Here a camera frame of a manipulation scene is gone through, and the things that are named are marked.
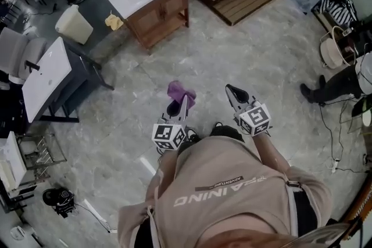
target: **marker cube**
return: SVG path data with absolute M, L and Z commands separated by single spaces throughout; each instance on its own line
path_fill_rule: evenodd
M 186 138 L 185 130 L 179 124 L 154 124 L 152 141 L 161 150 L 177 150 Z
M 239 115 L 240 126 L 252 136 L 268 130 L 270 120 L 271 117 L 265 104 Z

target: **white trash bin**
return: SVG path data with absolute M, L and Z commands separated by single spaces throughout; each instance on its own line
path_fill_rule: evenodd
M 78 11 L 78 5 L 73 4 L 65 10 L 56 24 L 56 31 L 84 45 L 93 32 L 93 27 Z

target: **electrical cable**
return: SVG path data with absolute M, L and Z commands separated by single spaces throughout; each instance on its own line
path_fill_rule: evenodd
M 324 126 L 326 127 L 326 129 L 329 130 L 330 134 L 331 134 L 331 157 L 332 157 L 332 160 L 333 161 L 336 161 L 334 158 L 333 158 L 333 134 L 332 134 L 332 131 L 331 129 L 326 125 L 326 122 L 324 121 L 324 118 L 323 118 L 323 112 L 321 110 L 321 106 L 319 105 L 319 110 L 320 110 L 320 115 L 321 115 L 321 120 L 323 121 L 323 124 Z
M 336 170 L 340 170 L 340 171 L 352 171 L 352 172 L 355 172 L 355 173 L 362 172 L 364 174 L 368 174 L 370 172 L 370 171 L 354 171 L 351 168 L 339 168 L 339 167 L 337 167 Z
M 80 204 L 77 204 L 77 203 L 74 203 L 74 204 L 75 204 L 76 206 L 82 207 L 83 209 L 86 209 L 87 211 L 89 211 L 89 212 L 94 216 L 94 218 L 96 218 L 96 219 L 98 220 L 99 224 L 101 224 L 102 227 L 103 227 L 107 232 L 110 233 L 110 230 L 108 230 L 108 229 L 103 225 L 103 223 L 100 221 L 100 219 L 98 219 L 98 218 L 96 217 L 96 215 L 94 215 L 93 212 L 92 212 L 91 210 L 89 210 L 89 209 L 83 207 L 83 206 L 80 205 Z
M 363 220 L 360 219 L 359 248 L 363 248 Z
M 347 101 L 345 101 L 345 102 L 342 104 L 341 112 L 340 112 L 340 114 L 339 114 L 339 132 L 338 132 L 338 142 L 339 142 L 339 144 L 340 144 L 342 150 L 341 150 L 341 157 L 339 158 L 338 161 L 341 161 L 341 159 L 342 159 L 342 155 L 343 155 L 343 153 L 344 153 L 344 146 L 343 146 L 343 144 L 341 143 L 341 130 L 342 130 L 341 118 L 342 118 L 342 113 L 346 110 L 346 108 L 347 108 L 347 106 L 348 106 L 348 102 L 349 102 L 349 101 L 347 100 Z
M 347 101 L 357 102 L 357 101 L 355 101 L 355 100 L 352 100 L 352 99 L 354 99 L 354 98 L 355 98 L 355 96 L 354 96 L 354 97 L 351 97 L 351 98 L 349 98 L 349 99 L 343 99 L 343 100 L 338 100 L 338 101 L 336 101 L 336 102 L 325 103 L 324 105 L 325 105 L 325 106 L 330 106 L 330 105 L 333 105 L 334 103 L 347 102 Z
M 55 12 L 57 12 L 57 4 L 56 3 L 53 5 L 52 11 L 50 13 L 47 13 L 47 12 L 45 12 L 45 13 L 26 13 L 24 15 L 24 17 L 27 17 L 27 16 L 38 16 L 38 15 L 52 15 Z

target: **chair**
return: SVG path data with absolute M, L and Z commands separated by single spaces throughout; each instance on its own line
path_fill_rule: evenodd
M 0 70 L 9 75 L 9 81 L 23 85 L 31 73 L 26 61 L 38 63 L 46 44 L 45 38 L 30 39 L 5 27 L 0 34 Z
M 17 16 L 14 15 L 14 11 L 10 9 L 8 4 L 0 4 L 0 19 L 3 21 L 4 19 L 14 23 L 8 16 L 12 16 L 17 20 Z

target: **bathroom vanity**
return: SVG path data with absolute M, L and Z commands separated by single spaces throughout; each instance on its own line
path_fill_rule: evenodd
M 146 49 L 180 26 L 189 26 L 188 0 L 109 1 Z

